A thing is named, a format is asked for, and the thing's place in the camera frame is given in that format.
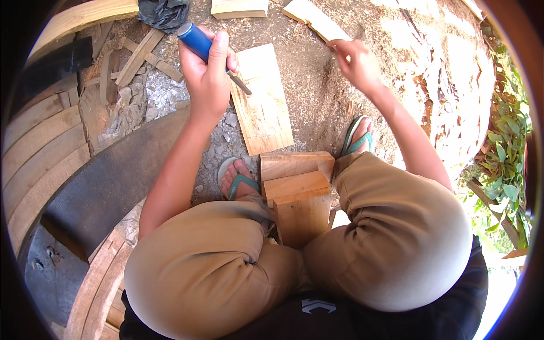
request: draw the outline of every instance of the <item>black plastic bag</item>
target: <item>black plastic bag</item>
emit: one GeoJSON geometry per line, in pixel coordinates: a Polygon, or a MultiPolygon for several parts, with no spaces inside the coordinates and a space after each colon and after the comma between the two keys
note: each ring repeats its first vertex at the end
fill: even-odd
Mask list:
{"type": "Polygon", "coordinates": [[[187,21],[190,0],[138,0],[138,20],[167,34],[187,21]]]}

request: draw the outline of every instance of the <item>wooden plank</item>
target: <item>wooden plank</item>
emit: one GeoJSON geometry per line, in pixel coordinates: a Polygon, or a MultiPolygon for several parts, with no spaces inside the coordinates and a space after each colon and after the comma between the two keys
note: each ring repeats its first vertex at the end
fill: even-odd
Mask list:
{"type": "Polygon", "coordinates": [[[104,322],[106,322],[108,311],[112,305],[119,283],[121,283],[123,271],[131,252],[132,247],[126,242],[119,248],[119,252],[115,255],[92,300],[85,325],[83,326],[81,339],[91,340],[100,338],[104,322]]]}
{"type": "Polygon", "coordinates": [[[277,233],[283,245],[302,249],[329,230],[331,190],[321,188],[274,199],[277,233]]]}
{"type": "Polygon", "coordinates": [[[119,340],[119,329],[105,323],[99,340],[119,340]]]}
{"type": "Polygon", "coordinates": [[[29,58],[65,35],[99,23],[134,17],[138,11],[138,0],[94,0],[68,8],[49,20],[29,58]]]}
{"type": "Polygon", "coordinates": [[[278,197],[329,187],[329,181],[321,171],[312,171],[265,181],[263,182],[263,195],[267,199],[268,207],[272,208],[273,200],[278,197]]]}
{"type": "Polygon", "coordinates": [[[37,103],[41,102],[42,100],[53,96],[54,94],[58,94],[63,91],[68,91],[71,88],[77,87],[77,74],[71,73],[66,78],[63,78],[59,80],[58,82],[54,83],[53,85],[49,86],[47,89],[45,89],[43,92],[40,92],[37,96],[32,98],[28,103],[26,103],[17,113],[14,115],[14,117],[18,117],[23,112],[28,110],[30,107],[36,105],[37,103]]]}
{"type": "Polygon", "coordinates": [[[49,198],[89,158],[89,148],[82,145],[46,172],[23,197],[8,222],[9,238],[15,255],[18,255],[23,238],[49,198]]]}
{"type": "Polygon", "coordinates": [[[106,238],[94,260],[89,266],[89,271],[85,275],[83,282],[77,292],[72,305],[72,311],[68,317],[64,340],[81,339],[83,326],[89,314],[89,309],[98,292],[98,289],[109,270],[114,258],[119,250],[125,245],[125,239],[116,230],[112,230],[106,238]]]}
{"type": "Polygon", "coordinates": [[[216,19],[267,17],[268,0],[212,0],[216,19]]]}
{"type": "Polygon", "coordinates": [[[326,151],[271,151],[261,154],[261,181],[320,170],[330,182],[335,159],[326,151]]]}
{"type": "Polygon", "coordinates": [[[325,42],[334,39],[352,40],[340,26],[308,0],[293,0],[281,12],[308,25],[325,42]]]}
{"type": "Polygon", "coordinates": [[[272,44],[236,53],[238,76],[253,93],[233,81],[231,94],[250,156],[293,145],[285,93],[272,44]]]}
{"type": "Polygon", "coordinates": [[[106,39],[108,39],[109,31],[112,30],[113,23],[115,21],[106,22],[102,25],[100,25],[100,29],[102,32],[100,33],[100,36],[96,40],[96,42],[92,45],[92,58],[96,60],[98,56],[100,55],[100,51],[102,50],[102,46],[104,46],[104,43],[106,42],[106,39]]]}
{"type": "Polygon", "coordinates": [[[125,67],[121,70],[115,84],[120,87],[127,86],[132,78],[136,75],[136,72],[140,69],[141,65],[145,61],[145,55],[153,50],[155,46],[164,36],[164,32],[155,27],[151,28],[149,33],[142,39],[134,53],[128,59],[125,67]]]}
{"type": "Polygon", "coordinates": [[[68,94],[68,91],[64,91],[58,94],[60,99],[60,104],[63,106],[63,110],[69,109],[72,107],[70,105],[70,95],[68,94]]]}
{"type": "Polygon", "coordinates": [[[5,129],[3,152],[12,147],[25,133],[55,113],[63,110],[59,96],[53,94],[15,117],[5,129]]]}
{"type": "Polygon", "coordinates": [[[10,219],[15,207],[49,169],[85,143],[83,125],[80,123],[56,137],[35,153],[13,175],[2,192],[6,219],[10,219]]]}
{"type": "Polygon", "coordinates": [[[22,136],[2,159],[2,188],[15,172],[38,150],[75,125],[81,123],[77,106],[57,113],[33,127],[22,136]]]}
{"type": "Polygon", "coordinates": [[[98,152],[97,136],[104,133],[109,118],[108,109],[100,100],[100,89],[90,86],[83,90],[79,100],[81,118],[89,139],[91,156],[98,152]]]}
{"type": "Polygon", "coordinates": [[[119,69],[121,50],[112,50],[104,54],[100,72],[100,101],[103,105],[110,105],[117,100],[117,84],[111,79],[112,72],[119,69]]]}
{"type": "MultiPolygon", "coordinates": [[[[121,38],[121,45],[126,48],[127,50],[134,52],[138,48],[138,44],[136,44],[134,41],[130,40],[127,37],[121,38]]],[[[144,56],[145,61],[150,63],[151,65],[154,65],[159,70],[163,71],[167,76],[175,80],[176,82],[180,82],[183,79],[183,75],[176,69],[174,69],[170,64],[165,62],[164,60],[160,60],[156,55],[154,55],[151,52],[148,52],[144,56]]]]}

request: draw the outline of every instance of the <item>flip-flop strap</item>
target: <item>flip-flop strap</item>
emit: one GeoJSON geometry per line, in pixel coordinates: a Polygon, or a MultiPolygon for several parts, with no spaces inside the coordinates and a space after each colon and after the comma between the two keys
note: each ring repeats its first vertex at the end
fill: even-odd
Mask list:
{"type": "Polygon", "coordinates": [[[259,184],[255,182],[254,180],[244,176],[237,174],[234,180],[232,181],[232,185],[230,190],[228,191],[228,199],[232,201],[234,199],[234,196],[236,195],[236,190],[238,190],[238,185],[240,182],[244,182],[245,184],[249,185],[251,188],[254,188],[257,191],[261,191],[261,188],[259,187],[259,184]]]}
{"type": "Polygon", "coordinates": [[[359,138],[358,141],[356,141],[355,143],[352,143],[350,147],[345,151],[345,153],[342,154],[341,156],[346,156],[354,152],[355,150],[359,149],[361,145],[363,145],[365,140],[368,140],[368,144],[370,146],[369,150],[372,152],[372,135],[370,132],[367,132],[363,135],[363,137],[359,138]]]}

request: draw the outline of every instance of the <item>leg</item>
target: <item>leg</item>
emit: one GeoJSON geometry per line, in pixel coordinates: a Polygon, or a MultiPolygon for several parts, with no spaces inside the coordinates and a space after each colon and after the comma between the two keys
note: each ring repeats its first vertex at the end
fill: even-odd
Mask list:
{"type": "Polygon", "coordinates": [[[444,294],[471,252],[468,218],[455,196],[370,152],[342,157],[336,167],[335,187],[352,223],[305,247],[313,282],[388,312],[444,294]]]}
{"type": "Polygon", "coordinates": [[[263,315],[294,292],[302,267],[299,252],[263,245],[272,224],[255,193],[171,218],[142,239],[127,262],[134,312],[174,339],[218,338],[263,315]]]}

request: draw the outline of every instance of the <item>green flip-flop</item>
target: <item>green flip-flop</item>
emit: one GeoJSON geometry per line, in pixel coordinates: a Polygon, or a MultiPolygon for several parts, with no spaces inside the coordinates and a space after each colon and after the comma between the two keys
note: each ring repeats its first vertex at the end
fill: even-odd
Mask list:
{"type": "Polygon", "coordinates": [[[363,145],[365,140],[368,140],[368,144],[370,146],[369,149],[372,152],[372,134],[370,132],[365,133],[363,137],[359,138],[359,140],[351,144],[351,140],[353,139],[353,135],[355,134],[355,131],[361,124],[361,121],[363,120],[363,118],[365,117],[370,118],[369,116],[366,116],[366,115],[360,115],[353,121],[353,123],[351,123],[351,126],[349,127],[349,130],[348,130],[348,134],[345,137],[344,147],[342,148],[340,157],[344,157],[354,152],[355,150],[357,150],[359,147],[361,147],[361,145],[363,145]]]}
{"type": "MultiPolygon", "coordinates": [[[[223,177],[225,176],[225,173],[227,172],[227,166],[229,164],[234,163],[235,160],[237,160],[237,157],[229,157],[225,158],[221,165],[219,166],[219,169],[217,170],[217,185],[219,185],[219,188],[221,188],[223,177]]],[[[251,178],[248,178],[244,175],[237,174],[234,180],[232,181],[231,188],[228,190],[228,197],[230,201],[234,199],[234,196],[236,195],[236,190],[238,190],[238,185],[240,182],[244,182],[245,184],[249,185],[251,188],[254,188],[258,192],[261,192],[261,187],[259,187],[259,184],[252,180],[251,178]]]]}

